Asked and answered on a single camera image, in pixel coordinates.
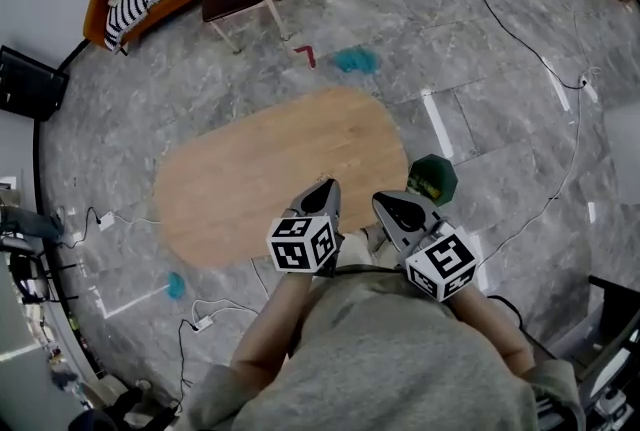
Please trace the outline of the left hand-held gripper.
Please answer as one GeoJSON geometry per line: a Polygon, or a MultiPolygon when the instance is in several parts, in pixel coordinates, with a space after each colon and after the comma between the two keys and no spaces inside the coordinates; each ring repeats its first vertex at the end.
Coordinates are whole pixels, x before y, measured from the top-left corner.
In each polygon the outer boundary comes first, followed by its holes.
{"type": "Polygon", "coordinates": [[[283,273],[334,276],[344,236],[338,232],[341,188],[321,180],[288,206],[288,216],[272,221],[266,243],[274,267],[283,273]]]}

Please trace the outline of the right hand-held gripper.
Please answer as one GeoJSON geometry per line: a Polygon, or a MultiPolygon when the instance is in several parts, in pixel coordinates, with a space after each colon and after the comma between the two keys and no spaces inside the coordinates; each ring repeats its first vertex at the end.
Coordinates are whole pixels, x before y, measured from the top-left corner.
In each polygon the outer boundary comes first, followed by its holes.
{"type": "MultiPolygon", "coordinates": [[[[374,213],[387,238],[402,250],[430,232],[441,217],[433,202],[420,194],[389,190],[372,197],[374,213]]],[[[470,284],[478,257],[463,227],[449,229],[403,262],[407,280],[438,302],[470,284]]]]}

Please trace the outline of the yellow snack wrapper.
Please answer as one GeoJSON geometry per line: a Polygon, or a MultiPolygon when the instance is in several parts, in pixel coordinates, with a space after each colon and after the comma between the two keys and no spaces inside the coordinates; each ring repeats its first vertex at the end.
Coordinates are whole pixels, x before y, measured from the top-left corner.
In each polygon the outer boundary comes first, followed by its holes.
{"type": "Polygon", "coordinates": [[[420,176],[409,177],[407,181],[407,189],[416,194],[425,196],[432,201],[438,200],[441,196],[441,191],[438,188],[420,176]]]}

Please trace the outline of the green waste bin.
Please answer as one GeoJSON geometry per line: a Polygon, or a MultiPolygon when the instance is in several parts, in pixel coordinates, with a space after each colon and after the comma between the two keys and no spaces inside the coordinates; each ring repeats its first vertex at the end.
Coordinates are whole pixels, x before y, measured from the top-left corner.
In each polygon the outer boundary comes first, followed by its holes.
{"type": "Polygon", "coordinates": [[[458,185],[458,177],[448,159],[429,154],[414,161],[409,168],[408,178],[417,176],[426,179],[441,191],[438,200],[431,200],[436,206],[441,207],[453,199],[458,185]]]}

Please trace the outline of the person's left forearm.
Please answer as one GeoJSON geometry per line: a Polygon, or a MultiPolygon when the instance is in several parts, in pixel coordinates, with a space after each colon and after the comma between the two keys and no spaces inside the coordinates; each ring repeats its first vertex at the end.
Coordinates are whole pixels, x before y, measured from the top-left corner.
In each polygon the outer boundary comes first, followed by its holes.
{"type": "Polygon", "coordinates": [[[311,274],[285,274],[242,336],[230,368],[252,387],[262,390],[278,375],[312,280],[311,274]]]}

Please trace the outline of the person's right forearm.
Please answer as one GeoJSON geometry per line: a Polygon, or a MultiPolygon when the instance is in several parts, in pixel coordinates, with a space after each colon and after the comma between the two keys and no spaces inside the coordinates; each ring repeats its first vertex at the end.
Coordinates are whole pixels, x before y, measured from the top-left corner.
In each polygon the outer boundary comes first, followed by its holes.
{"type": "Polygon", "coordinates": [[[457,291],[448,302],[462,322],[489,340],[514,375],[523,377],[535,366],[524,334],[473,283],[457,291]]]}

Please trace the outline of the oval wooden table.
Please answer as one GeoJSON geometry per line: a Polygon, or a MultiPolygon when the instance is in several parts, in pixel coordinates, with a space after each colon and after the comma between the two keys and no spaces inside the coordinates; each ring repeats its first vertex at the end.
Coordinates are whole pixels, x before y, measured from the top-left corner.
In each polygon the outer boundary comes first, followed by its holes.
{"type": "Polygon", "coordinates": [[[193,138],[161,162],[154,203],[161,234],[185,263],[222,269],[267,253],[273,219],[335,174],[339,230],[375,221],[377,191],[402,190],[409,162],[391,114],[361,89],[334,87],[193,138]]]}

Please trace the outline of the person's beige trousers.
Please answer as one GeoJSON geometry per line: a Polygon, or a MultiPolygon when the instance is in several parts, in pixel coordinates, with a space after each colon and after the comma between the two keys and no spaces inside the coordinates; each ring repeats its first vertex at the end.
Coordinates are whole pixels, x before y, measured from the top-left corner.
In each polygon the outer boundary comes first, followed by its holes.
{"type": "Polygon", "coordinates": [[[393,269],[398,251],[380,225],[347,233],[337,258],[337,266],[367,265],[393,269]]]}

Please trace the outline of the person's grey shirt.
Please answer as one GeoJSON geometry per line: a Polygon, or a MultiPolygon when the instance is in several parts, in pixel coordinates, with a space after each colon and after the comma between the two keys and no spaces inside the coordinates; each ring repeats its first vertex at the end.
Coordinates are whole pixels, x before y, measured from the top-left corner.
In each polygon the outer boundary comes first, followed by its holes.
{"type": "Polygon", "coordinates": [[[283,365],[258,390],[213,365],[176,431],[585,431],[572,366],[514,375],[449,302],[398,274],[312,280],[283,365]]]}

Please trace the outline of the large teal cloth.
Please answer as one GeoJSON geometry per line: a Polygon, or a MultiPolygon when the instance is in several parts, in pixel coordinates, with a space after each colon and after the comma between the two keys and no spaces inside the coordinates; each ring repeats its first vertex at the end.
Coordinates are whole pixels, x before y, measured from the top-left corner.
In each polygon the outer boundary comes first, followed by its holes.
{"type": "Polygon", "coordinates": [[[364,74],[374,74],[379,67],[377,55],[362,46],[349,47],[336,52],[332,61],[344,73],[360,71],[364,74]]]}

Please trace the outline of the small teal cloth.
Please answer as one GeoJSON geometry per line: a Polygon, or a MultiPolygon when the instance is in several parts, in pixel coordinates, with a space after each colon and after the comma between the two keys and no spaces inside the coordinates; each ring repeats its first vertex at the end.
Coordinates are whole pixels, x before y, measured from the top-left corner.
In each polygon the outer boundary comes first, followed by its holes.
{"type": "Polygon", "coordinates": [[[167,277],[166,292],[172,300],[181,299],[186,292],[183,277],[176,272],[170,272],[167,277]]]}

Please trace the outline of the white tape corner mark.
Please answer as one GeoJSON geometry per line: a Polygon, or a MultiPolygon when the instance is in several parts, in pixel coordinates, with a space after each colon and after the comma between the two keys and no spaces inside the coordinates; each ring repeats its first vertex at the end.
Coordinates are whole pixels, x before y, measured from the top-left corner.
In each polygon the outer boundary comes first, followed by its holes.
{"type": "Polygon", "coordinates": [[[121,305],[121,306],[119,306],[117,308],[114,308],[114,309],[111,309],[111,310],[109,310],[105,306],[104,300],[103,300],[103,298],[101,296],[101,293],[100,293],[100,291],[98,290],[98,288],[96,286],[91,286],[89,288],[89,293],[93,296],[94,302],[95,302],[96,307],[97,307],[98,311],[100,312],[101,316],[105,320],[107,320],[107,319],[110,319],[110,318],[112,318],[112,317],[114,317],[116,315],[119,315],[119,314],[125,312],[126,310],[138,305],[139,303],[142,303],[142,302],[150,299],[151,297],[153,297],[153,296],[155,296],[155,295],[157,295],[159,293],[164,292],[168,288],[169,288],[168,284],[162,285],[159,288],[154,289],[151,292],[145,293],[142,296],[134,298],[133,300],[127,302],[126,304],[121,305]]]}

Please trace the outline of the dark chair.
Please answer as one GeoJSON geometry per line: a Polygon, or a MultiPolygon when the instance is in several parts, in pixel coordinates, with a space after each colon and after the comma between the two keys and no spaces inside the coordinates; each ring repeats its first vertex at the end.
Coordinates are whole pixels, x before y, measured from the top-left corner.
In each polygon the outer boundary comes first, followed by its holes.
{"type": "Polygon", "coordinates": [[[11,250],[8,254],[8,269],[15,288],[24,306],[40,305],[46,302],[62,303],[77,299],[77,296],[66,296],[57,293],[52,295],[51,283],[54,275],[60,271],[75,268],[76,264],[46,269],[42,262],[42,255],[33,255],[25,250],[11,250]]]}

